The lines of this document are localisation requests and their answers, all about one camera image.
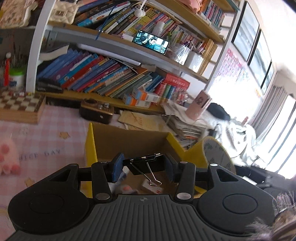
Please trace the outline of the yellow tape roll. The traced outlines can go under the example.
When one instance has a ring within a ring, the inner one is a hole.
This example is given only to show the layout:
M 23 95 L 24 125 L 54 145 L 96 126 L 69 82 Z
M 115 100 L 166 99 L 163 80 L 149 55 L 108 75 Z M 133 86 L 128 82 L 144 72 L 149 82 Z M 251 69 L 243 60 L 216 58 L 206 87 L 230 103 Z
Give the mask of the yellow tape roll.
M 195 164 L 198 168 L 208 168 L 210 164 L 218 164 L 232 173 L 235 166 L 224 147 L 213 137 L 207 136 L 185 151 L 184 160 Z

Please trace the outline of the black binder clip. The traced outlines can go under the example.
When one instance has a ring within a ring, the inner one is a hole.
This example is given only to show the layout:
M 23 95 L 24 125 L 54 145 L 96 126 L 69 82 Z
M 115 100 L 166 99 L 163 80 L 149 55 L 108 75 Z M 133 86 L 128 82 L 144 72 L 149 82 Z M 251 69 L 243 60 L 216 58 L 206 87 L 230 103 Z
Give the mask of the black binder clip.
M 165 171 L 166 156 L 164 154 L 155 153 L 142 157 L 123 160 L 123 166 L 126 166 L 133 175 L 142 175 L 148 180 L 149 185 L 158 187 L 162 185 L 155 173 Z

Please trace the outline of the yellow cardboard box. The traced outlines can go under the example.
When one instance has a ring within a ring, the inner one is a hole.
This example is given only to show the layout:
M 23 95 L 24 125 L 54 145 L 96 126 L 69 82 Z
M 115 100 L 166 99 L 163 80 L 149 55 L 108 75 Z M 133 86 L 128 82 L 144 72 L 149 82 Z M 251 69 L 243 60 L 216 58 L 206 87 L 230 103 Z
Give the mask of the yellow cardboard box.
M 206 159 L 202 157 L 200 144 L 185 150 L 171 133 L 124 130 L 101 123 L 90 123 L 85 142 L 87 166 L 98 161 L 111 161 L 118 153 L 123 153 L 125 158 L 169 153 L 177 162 L 187 161 L 199 168 L 208 168 Z

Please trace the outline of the small white red carton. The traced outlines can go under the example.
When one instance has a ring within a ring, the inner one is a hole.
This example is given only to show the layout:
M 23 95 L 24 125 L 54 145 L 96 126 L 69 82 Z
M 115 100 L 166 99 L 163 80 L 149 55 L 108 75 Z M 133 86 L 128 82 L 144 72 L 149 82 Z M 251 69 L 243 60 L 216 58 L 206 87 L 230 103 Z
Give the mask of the small white red carton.
M 144 190 L 145 192 L 148 192 L 150 194 L 162 194 L 163 193 L 163 188 L 159 187 L 159 186 L 152 186 L 149 184 L 148 180 L 144 180 L 142 185 L 141 185 L 141 189 Z

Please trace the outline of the pink checkered table mat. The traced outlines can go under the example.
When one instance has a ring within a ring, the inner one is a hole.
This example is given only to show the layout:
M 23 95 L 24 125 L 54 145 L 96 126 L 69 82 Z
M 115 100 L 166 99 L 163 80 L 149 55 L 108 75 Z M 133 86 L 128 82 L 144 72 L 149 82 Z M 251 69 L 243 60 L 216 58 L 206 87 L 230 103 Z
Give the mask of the pink checkered table mat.
M 88 125 L 78 110 L 50 105 L 37 125 L 1 121 L 1 136 L 17 145 L 21 167 L 18 175 L 1 175 L 1 240 L 15 231 L 7 208 L 16 194 L 70 163 L 85 166 Z

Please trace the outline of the brown wooden box with knobs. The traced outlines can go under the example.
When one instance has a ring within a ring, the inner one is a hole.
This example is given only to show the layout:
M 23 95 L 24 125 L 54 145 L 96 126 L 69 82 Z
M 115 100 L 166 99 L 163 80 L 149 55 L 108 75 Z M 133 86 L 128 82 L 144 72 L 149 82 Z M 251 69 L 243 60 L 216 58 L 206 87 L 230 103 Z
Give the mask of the brown wooden box with knobs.
M 100 102 L 92 98 L 81 101 L 79 114 L 82 118 L 108 125 L 114 114 L 114 107 L 106 102 Z

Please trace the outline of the dark blue cap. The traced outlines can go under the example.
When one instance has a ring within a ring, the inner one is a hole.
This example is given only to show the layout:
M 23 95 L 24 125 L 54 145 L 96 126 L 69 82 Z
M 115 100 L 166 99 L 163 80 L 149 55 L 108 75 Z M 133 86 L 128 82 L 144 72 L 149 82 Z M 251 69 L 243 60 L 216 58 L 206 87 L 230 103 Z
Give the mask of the dark blue cap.
M 227 114 L 225 109 L 221 105 L 218 105 L 216 103 L 210 103 L 209 106 L 207 107 L 207 111 L 210 114 L 212 114 L 212 116 L 220 120 L 224 120 L 224 121 L 230 120 L 230 116 L 229 114 Z

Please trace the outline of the orange white medicine box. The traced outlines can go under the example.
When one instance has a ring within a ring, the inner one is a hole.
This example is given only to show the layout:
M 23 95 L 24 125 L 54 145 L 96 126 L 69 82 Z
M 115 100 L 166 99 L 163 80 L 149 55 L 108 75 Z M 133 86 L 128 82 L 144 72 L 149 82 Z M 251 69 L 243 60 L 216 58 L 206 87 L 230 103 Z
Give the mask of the orange white medicine box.
M 155 93 L 146 92 L 143 89 L 136 89 L 136 88 L 134 88 L 132 91 L 132 97 L 136 100 L 148 101 L 153 103 L 158 103 L 159 100 L 161 99 L 161 97 Z

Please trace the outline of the pink plush pig toy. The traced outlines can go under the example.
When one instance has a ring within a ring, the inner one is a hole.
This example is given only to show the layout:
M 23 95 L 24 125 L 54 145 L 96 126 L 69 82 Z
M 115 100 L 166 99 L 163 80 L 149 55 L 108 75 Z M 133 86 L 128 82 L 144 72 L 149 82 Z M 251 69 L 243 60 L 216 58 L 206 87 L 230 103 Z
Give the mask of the pink plush pig toy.
M 1 175 L 19 175 L 21 173 L 19 152 L 15 142 L 9 138 L 1 138 Z

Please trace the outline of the wooden chess board box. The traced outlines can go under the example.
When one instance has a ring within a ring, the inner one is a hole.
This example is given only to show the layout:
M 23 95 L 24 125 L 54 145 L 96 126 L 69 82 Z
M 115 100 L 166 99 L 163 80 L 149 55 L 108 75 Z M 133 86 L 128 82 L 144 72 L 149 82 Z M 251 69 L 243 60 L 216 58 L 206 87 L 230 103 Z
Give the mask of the wooden chess board box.
M 1 121 L 38 124 L 45 104 L 43 94 L 1 90 Z

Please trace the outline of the white jar green lid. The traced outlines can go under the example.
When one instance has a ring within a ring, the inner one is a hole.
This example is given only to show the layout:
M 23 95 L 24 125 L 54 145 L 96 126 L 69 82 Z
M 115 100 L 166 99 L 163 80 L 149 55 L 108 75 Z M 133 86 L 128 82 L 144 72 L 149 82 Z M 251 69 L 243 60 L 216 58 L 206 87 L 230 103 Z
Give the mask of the white jar green lid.
M 26 70 L 23 67 L 11 68 L 9 72 L 9 87 L 14 90 L 22 90 L 25 85 Z

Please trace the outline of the smartphone with lit screen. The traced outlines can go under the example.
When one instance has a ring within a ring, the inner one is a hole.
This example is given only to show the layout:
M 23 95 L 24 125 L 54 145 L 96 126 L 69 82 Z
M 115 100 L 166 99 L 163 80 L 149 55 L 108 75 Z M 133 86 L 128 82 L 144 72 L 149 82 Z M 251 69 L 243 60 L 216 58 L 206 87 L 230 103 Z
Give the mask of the smartphone with lit screen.
M 169 46 L 169 41 L 142 30 L 137 32 L 132 42 L 162 55 L 165 55 Z

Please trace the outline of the cream quilted pearl handbag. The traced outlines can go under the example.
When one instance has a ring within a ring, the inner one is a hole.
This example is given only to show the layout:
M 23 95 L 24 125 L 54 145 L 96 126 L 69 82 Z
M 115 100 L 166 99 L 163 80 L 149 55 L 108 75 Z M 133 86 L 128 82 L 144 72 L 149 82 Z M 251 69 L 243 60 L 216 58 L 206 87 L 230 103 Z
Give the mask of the cream quilted pearl handbag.
M 72 24 L 79 9 L 77 2 L 56 1 L 49 21 Z

